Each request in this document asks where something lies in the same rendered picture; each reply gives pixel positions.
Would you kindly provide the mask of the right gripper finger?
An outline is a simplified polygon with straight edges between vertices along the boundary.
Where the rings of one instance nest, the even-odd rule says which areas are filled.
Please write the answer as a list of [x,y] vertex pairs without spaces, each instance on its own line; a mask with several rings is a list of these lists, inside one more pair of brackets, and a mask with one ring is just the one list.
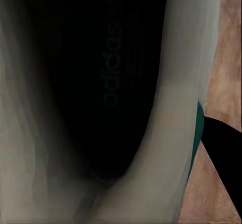
[[242,133],[204,116],[202,143],[242,219]]

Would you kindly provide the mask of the gym shoe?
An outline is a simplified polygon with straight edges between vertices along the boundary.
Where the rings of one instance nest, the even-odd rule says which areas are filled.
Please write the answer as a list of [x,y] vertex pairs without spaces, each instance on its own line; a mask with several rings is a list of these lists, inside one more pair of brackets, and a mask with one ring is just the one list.
[[221,0],[0,0],[0,224],[178,224]]

